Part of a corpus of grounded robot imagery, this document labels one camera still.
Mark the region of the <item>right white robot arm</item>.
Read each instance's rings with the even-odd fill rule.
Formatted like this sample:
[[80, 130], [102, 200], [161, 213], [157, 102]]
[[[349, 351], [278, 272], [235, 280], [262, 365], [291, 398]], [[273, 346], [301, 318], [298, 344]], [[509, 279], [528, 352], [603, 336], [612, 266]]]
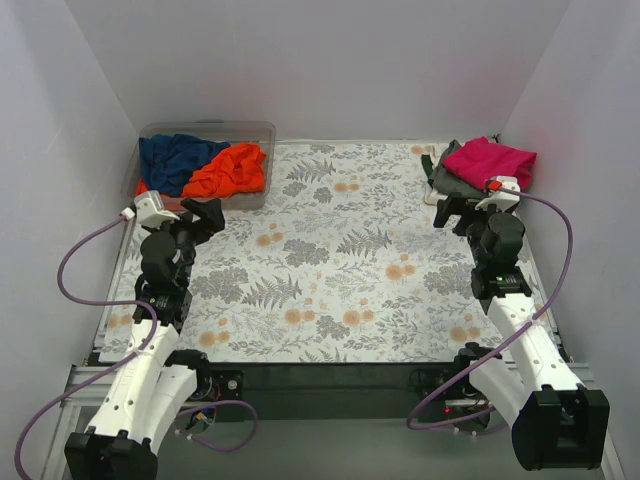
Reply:
[[451, 195], [437, 204], [434, 225], [466, 238], [475, 262], [471, 289], [504, 337], [517, 370], [498, 355], [467, 345], [452, 373], [464, 397], [482, 393], [511, 430], [515, 456], [528, 470], [596, 469], [604, 453], [610, 405], [587, 388], [564, 361], [546, 328], [534, 320], [532, 290], [518, 265], [525, 227], [514, 215], [517, 198], [482, 201]]

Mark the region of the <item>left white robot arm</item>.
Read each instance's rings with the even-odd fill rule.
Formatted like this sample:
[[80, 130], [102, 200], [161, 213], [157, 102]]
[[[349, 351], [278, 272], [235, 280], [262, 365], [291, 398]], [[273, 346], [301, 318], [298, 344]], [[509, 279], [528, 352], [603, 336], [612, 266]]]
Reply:
[[185, 199], [164, 208], [155, 192], [139, 195], [131, 213], [148, 235], [140, 247], [133, 325], [124, 365], [117, 368], [97, 413], [69, 436], [64, 454], [74, 479], [153, 479], [157, 451], [181, 405], [213, 386], [208, 359], [176, 345], [189, 312], [196, 248], [225, 228], [218, 199]]

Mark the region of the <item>orange t shirt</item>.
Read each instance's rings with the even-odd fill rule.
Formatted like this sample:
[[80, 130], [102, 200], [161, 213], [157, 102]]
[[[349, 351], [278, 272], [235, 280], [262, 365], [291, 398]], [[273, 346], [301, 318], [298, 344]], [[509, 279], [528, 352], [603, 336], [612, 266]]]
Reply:
[[266, 154], [256, 144], [231, 145], [193, 173], [180, 197], [171, 198], [229, 198], [259, 193], [265, 188], [265, 160]]

